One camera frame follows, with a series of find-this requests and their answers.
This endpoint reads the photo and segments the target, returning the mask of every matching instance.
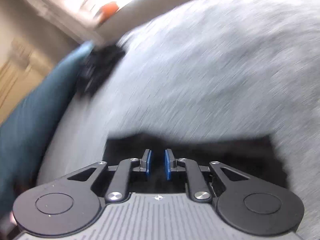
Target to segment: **ribbed surface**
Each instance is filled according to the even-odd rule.
[[[84,231],[59,239],[64,240],[245,240],[249,236],[225,224],[209,204],[189,200],[185,194],[133,194],[120,204],[108,205],[97,222]],[[20,240],[41,239],[23,234]],[[299,238],[289,233],[273,239]]]

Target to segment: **brown object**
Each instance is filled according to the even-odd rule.
[[[107,19],[109,19],[112,15],[114,15],[119,10],[119,6],[116,2],[110,2],[105,4],[100,8],[101,15],[100,15],[100,23],[103,23]]]

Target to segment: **black cloth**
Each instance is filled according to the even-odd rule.
[[[103,160],[108,165],[118,165],[123,159],[141,158],[145,149],[151,149],[154,160],[149,191],[158,193],[161,188],[172,187],[167,184],[164,173],[164,151],[168,148],[172,149],[175,158],[192,159],[203,166],[208,166],[210,161],[219,161],[278,186],[288,187],[287,174],[275,155],[269,135],[188,144],[144,132],[123,138],[109,136]]]
[[[85,60],[85,66],[77,78],[78,94],[92,96],[110,76],[125,51],[116,45],[93,50]]]

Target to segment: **gray blanket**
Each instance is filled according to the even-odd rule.
[[[101,159],[109,134],[180,141],[272,134],[298,233],[320,237],[320,0],[194,0],[133,30],[95,97],[75,97],[39,183]]]

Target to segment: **triangular cutout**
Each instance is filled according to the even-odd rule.
[[[89,177],[92,175],[92,173],[96,170],[96,168],[89,168],[85,171],[81,171],[80,173],[77,173],[71,177],[69,177],[69,180],[76,180],[76,181],[86,181],[89,179]]]
[[[230,179],[231,181],[241,181],[241,180],[248,179],[248,178],[240,175],[239,173],[236,173],[235,171],[229,170],[227,168],[222,167],[221,170],[228,177],[228,179]]]

